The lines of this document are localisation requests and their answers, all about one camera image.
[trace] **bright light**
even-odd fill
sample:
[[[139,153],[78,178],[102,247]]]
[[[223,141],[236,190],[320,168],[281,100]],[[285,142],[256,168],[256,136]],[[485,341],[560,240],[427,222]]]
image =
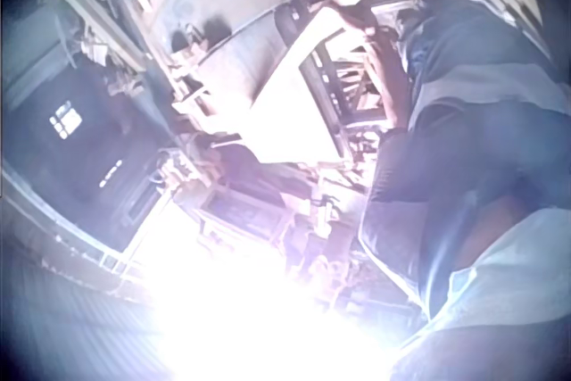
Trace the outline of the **bright light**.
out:
[[[149,270],[160,353],[177,379],[383,380],[388,352],[321,314],[273,249],[212,259],[194,240],[185,246]]]

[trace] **person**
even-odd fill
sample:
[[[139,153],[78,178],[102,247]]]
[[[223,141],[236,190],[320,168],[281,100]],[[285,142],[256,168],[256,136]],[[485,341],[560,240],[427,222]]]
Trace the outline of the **person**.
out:
[[[393,380],[571,379],[571,102],[490,8],[421,0],[360,35],[393,129],[360,241],[429,321]]]

